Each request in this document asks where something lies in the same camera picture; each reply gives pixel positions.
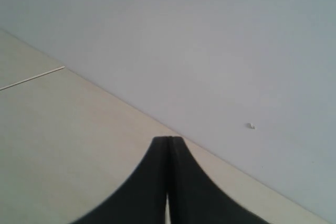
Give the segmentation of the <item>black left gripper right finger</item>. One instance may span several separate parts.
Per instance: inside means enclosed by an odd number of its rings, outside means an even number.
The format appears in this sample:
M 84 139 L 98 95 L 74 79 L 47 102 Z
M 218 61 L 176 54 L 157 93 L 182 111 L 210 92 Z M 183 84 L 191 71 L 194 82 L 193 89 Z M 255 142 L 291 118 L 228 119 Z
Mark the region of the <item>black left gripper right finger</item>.
M 183 138 L 168 139 L 171 223 L 267 223 L 231 199 L 209 178 Z

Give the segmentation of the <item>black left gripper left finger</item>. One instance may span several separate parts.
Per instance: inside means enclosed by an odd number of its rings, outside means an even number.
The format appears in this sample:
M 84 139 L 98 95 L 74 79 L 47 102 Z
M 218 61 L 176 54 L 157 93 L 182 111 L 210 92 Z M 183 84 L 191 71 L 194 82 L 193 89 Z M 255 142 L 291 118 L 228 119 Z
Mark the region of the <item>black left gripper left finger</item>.
M 165 223 L 169 138 L 155 137 L 132 174 L 74 223 Z

